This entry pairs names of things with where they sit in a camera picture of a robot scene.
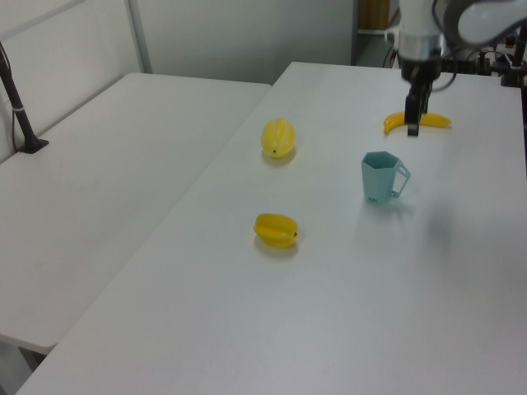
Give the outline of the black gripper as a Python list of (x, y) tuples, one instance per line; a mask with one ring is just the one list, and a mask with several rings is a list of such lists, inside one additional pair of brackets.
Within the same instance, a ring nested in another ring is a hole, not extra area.
[(402, 78), (410, 84), (405, 101), (404, 122), (408, 126), (408, 135), (417, 137), (422, 116), (428, 112), (428, 103), (433, 82), (441, 74), (441, 60), (412, 60), (401, 58)]

